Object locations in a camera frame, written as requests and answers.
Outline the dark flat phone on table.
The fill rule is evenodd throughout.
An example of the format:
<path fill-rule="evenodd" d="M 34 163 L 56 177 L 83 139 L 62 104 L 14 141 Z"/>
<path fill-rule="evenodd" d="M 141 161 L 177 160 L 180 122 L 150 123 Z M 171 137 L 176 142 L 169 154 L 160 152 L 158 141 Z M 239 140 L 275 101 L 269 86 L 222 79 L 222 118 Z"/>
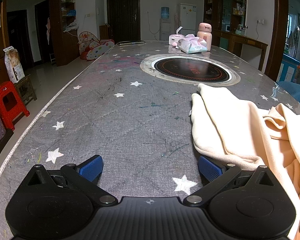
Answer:
<path fill-rule="evenodd" d="M 143 40 L 137 40 L 137 41 L 121 41 L 117 43 L 119 46 L 127 46 L 127 45 L 135 45 L 135 44 L 145 44 L 145 41 Z"/>

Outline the white refrigerator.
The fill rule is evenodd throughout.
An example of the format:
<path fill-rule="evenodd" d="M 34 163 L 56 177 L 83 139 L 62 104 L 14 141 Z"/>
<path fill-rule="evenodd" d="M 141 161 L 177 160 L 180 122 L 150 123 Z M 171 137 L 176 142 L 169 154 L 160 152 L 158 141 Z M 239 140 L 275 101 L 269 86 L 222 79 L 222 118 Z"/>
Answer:
<path fill-rule="evenodd" d="M 181 27 L 179 34 L 184 36 L 196 33 L 197 6 L 180 3 L 177 6 L 177 27 Z"/>

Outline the dark wooden side table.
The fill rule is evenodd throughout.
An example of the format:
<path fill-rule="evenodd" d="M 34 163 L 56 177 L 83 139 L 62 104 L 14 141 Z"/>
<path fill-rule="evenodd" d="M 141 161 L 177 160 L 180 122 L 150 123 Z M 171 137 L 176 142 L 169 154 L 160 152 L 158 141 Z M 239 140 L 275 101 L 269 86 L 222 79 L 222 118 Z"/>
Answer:
<path fill-rule="evenodd" d="M 262 71 L 268 44 L 258 41 L 258 40 L 255 40 L 250 37 L 237 35 L 237 34 L 234 34 L 231 32 L 227 32 L 227 31 L 221 31 L 221 30 L 213 30 L 212 31 L 212 45 L 219 46 L 221 38 L 225 38 L 226 40 L 228 40 L 227 51 L 233 53 L 236 56 L 241 55 L 243 44 L 260 49 L 261 56 L 260 56 L 258 70 Z"/>

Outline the pink thermos bottle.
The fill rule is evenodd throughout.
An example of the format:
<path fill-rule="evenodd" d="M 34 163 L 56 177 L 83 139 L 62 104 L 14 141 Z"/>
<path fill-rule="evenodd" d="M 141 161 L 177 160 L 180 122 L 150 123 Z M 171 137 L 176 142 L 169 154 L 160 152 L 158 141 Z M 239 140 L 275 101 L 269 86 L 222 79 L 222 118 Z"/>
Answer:
<path fill-rule="evenodd" d="M 206 41 L 207 51 L 211 50 L 212 43 L 212 27 L 208 23 L 200 23 L 197 36 Z"/>

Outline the colourful kids play tent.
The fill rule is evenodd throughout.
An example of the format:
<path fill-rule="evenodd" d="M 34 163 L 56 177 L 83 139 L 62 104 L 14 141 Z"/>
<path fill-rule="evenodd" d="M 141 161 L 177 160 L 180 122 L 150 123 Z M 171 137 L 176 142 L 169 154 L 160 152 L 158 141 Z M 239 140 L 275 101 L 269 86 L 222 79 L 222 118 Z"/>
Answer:
<path fill-rule="evenodd" d="M 83 31 L 78 37 L 80 58 L 94 61 L 115 46 L 113 40 L 99 40 L 93 33 Z"/>

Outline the red plastic stool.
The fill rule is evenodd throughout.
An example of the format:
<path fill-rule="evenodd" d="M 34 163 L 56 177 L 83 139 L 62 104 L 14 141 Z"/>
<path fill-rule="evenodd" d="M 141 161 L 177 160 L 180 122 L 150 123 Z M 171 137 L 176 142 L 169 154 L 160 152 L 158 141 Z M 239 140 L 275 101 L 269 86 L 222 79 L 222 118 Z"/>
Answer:
<path fill-rule="evenodd" d="M 6 81 L 0 84 L 0 118 L 4 126 L 8 129 L 14 130 L 15 126 L 13 120 L 21 113 L 29 116 L 30 112 L 27 110 L 24 102 L 20 98 L 15 86 L 11 81 Z"/>

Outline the blue sofa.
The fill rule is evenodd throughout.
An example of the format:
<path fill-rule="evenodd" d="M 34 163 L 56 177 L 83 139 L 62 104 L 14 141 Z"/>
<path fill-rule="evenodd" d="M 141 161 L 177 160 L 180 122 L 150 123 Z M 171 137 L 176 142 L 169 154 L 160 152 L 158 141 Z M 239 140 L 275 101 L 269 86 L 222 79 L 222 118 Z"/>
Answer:
<path fill-rule="evenodd" d="M 278 81 L 277 84 L 300 103 L 300 84 L 288 81 Z"/>

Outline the water dispenser with bottle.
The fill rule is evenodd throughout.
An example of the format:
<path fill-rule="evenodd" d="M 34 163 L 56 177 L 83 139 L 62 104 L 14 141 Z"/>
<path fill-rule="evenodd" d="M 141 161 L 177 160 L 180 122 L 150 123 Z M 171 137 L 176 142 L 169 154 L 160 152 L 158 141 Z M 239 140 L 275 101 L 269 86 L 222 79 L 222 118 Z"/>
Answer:
<path fill-rule="evenodd" d="M 161 8 L 161 18 L 160 18 L 160 32 L 159 39 L 161 41 L 168 41 L 171 34 L 171 20 L 170 20 L 170 8 Z"/>

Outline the round induction cooktop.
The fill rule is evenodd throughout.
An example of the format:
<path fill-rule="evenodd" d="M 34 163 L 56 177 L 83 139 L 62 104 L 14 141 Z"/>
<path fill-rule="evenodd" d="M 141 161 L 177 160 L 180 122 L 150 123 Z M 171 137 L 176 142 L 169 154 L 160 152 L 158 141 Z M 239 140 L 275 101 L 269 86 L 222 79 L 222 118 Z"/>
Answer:
<path fill-rule="evenodd" d="M 158 54 L 140 63 L 145 73 L 166 81 L 212 87 L 238 84 L 241 77 L 229 66 L 207 57 L 185 54 Z"/>

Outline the cream white garment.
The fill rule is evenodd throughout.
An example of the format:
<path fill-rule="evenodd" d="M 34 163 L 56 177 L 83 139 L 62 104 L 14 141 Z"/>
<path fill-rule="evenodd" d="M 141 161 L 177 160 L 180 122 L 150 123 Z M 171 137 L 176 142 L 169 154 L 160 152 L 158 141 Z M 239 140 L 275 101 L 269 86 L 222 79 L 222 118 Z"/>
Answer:
<path fill-rule="evenodd" d="M 227 88 L 198 86 L 192 95 L 192 137 L 202 155 L 253 171 L 266 165 L 296 209 L 289 239 L 300 239 L 300 114 L 279 103 L 259 109 Z"/>

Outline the white printed paper bag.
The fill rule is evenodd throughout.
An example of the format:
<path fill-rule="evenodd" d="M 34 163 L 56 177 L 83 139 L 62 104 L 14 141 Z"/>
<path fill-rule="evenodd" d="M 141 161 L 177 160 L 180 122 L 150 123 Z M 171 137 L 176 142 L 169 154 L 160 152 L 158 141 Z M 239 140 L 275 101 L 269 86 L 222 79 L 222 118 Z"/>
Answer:
<path fill-rule="evenodd" d="M 25 77 L 18 51 L 13 46 L 9 46 L 3 49 L 3 51 L 5 52 L 4 61 L 9 79 L 12 83 L 18 83 Z"/>

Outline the small wooden stool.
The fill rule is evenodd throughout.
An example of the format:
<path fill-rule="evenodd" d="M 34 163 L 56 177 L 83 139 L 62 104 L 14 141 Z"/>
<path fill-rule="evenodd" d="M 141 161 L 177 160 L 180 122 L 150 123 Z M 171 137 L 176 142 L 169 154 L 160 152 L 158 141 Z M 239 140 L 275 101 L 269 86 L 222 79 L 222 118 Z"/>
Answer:
<path fill-rule="evenodd" d="M 37 96 L 30 79 L 30 74 L 22 78 L 18 83 L 15 83 L 14 87 L 25 105 L 32 100 L 37 100 Z"/>

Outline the dark wooden shelf cabinet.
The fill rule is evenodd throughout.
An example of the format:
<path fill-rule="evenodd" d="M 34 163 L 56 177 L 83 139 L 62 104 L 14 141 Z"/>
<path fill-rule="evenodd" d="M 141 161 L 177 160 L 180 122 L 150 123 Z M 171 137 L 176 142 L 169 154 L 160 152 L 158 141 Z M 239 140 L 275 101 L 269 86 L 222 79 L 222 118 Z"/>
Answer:
<path fill-rule="evenodd" d="M 79 56 L 75 0 L 49 0 L 50 42 L 57 66 L 69 64 Z"/>

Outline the pink tissue box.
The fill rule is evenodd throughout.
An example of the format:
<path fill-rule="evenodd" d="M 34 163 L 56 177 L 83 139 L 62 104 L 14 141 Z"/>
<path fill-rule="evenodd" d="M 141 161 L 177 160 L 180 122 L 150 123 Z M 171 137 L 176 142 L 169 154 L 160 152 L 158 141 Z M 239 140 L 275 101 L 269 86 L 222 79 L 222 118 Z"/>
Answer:
<path fill-rule="evenodd" d="M 185 36 L 183 34 L 179 34 L 179 31 L 181 31 L 183 27 L 180 26 L 177 30 L 175 34 L 171 34 L 168 38 L 168 44 L 170 46 L 173 46 L 175 43 L 178 43 L 178 41 L 182 38 L 184 38 Z"/>

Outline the dark wooden door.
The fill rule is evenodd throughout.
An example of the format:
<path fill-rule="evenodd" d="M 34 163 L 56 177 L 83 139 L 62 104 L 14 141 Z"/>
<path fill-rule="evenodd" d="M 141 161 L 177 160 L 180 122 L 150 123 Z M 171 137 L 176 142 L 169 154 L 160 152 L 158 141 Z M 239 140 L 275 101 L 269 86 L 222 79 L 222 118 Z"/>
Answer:
<path fill-rule="evenodd" d="M 106 0 L 106 7 L 116 43 L 141 39 L 140 0 Z"/>

